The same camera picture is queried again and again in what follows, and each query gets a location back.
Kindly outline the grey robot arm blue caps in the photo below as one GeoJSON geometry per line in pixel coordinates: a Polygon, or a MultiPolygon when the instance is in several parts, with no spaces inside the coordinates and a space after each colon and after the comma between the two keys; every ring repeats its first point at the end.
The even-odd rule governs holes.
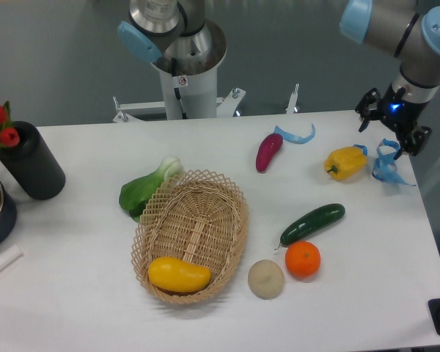
{"type": "MultiPolygon", "coordinates": [[[[363,127],[380,121],[395,133],[400,153],[417,155],[431,133],[418,117],[440,87],[440,6],[420,15],[413,1],[350,1],[340,31],[400,60],[387,91],[367,92],[356,112],[363,127]]],[[[217,101],[217,69],[226,55],[226,38],[205,17],[203,1],[132,1],[129,19],[118,26],[117,35],[137,59],[158,71],[169,119],[233,113],[217,101]]]]}

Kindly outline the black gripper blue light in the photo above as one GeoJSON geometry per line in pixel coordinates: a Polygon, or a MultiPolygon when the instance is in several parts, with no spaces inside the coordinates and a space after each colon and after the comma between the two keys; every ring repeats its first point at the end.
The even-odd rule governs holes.
{"type": "Polygon", "coordinates": [[[363,132],[370,122],[380,120],[393,131],[399,149],[393,157],[402,154],[416,156],[427,144],[432,129],[419,126],[418,118],[431,100],[431,88],[418,87],[410,83],[389,85],[383,95],[376,88],[365,93],[355,108],[363,132]]]}

